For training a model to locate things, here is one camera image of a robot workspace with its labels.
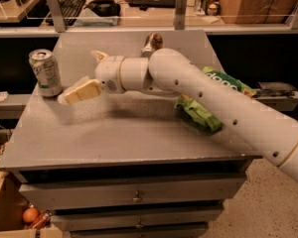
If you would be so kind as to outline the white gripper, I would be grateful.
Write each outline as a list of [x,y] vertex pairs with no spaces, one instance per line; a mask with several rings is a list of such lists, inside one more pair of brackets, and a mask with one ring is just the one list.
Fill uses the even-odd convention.
[[120,68],[123,56],[112,56],[101,51],[91,51],[91,55],[98,63],[95,69],[96,79],[76,83],[58,96],[58,102],[63,105],[74,104],[100,95],[102,89],[109,93],[124,93],[120,82]]

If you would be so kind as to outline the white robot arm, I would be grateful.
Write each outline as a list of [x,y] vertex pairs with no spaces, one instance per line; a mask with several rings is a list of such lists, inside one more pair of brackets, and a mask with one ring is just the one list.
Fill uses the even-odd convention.
[[149,58],[95,54],[95,78],[84,77],[58,97],[73,104],[102,91],[184,94],[203,105],[252,149],[298,182],[298,121],[206,76],[184,55],[160,49]]

